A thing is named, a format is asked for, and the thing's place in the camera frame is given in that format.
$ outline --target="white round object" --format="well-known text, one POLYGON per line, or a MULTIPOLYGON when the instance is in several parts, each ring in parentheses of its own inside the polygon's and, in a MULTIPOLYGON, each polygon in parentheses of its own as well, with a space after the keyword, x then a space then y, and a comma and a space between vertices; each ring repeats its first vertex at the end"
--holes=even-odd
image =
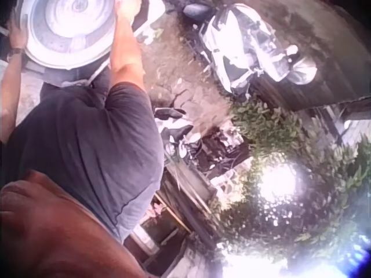
POLYGON ((107 54, 115 28, 114 0, 24 0, 26 53, 49 68, 72 69, 107 54))

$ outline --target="hand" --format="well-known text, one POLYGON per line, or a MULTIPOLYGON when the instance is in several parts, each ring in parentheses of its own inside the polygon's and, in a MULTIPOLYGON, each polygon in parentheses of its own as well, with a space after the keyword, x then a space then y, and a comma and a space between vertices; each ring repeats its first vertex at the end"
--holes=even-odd
POLYGON ((16 22, 16 12, 13 10, 8 21, 9 40, 12 48, 25 49, 28 42, 27 15, 22 18, 21 26, 16 22))
POLYGON ((141 0, 115 0, 115 11, 117 19, 126 18, 133 23, 135 16, 139 13, 141 0))

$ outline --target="concrete ground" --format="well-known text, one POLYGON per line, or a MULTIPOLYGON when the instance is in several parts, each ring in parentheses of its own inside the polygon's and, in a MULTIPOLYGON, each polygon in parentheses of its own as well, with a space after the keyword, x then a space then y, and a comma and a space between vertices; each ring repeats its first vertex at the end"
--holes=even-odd
MULTIPOLYGON (((195 123, 194 132, 205 134, 222 124, 228 116, 228 101, 222 97, 214 79, 203 73, 204 65, 194 59, 181 34, 177 14, 163 15, 152 25, 162 33, 150 45, 142 44, 145 84, 155 106, 182 108, 195 123)), ((2 78, 6 63, 0 64, 2 78)), ((22 74, 17 123, 39 103, 42 81, 22 74)))

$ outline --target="white motorcycle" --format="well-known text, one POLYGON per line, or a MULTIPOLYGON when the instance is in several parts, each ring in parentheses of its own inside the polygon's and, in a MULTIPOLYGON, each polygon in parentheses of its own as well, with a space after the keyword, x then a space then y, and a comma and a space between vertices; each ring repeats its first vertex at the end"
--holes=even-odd
POLYGON ((268 74, 297 85, 310 83, 317 73, 314 60, 295 45, 284 49, 273 28, 244 4, 220 8, 197 3, 183 13, 194 20, 195 50, 203 55, 226 91, 236 96, 249 90, 251 80, 268 74))

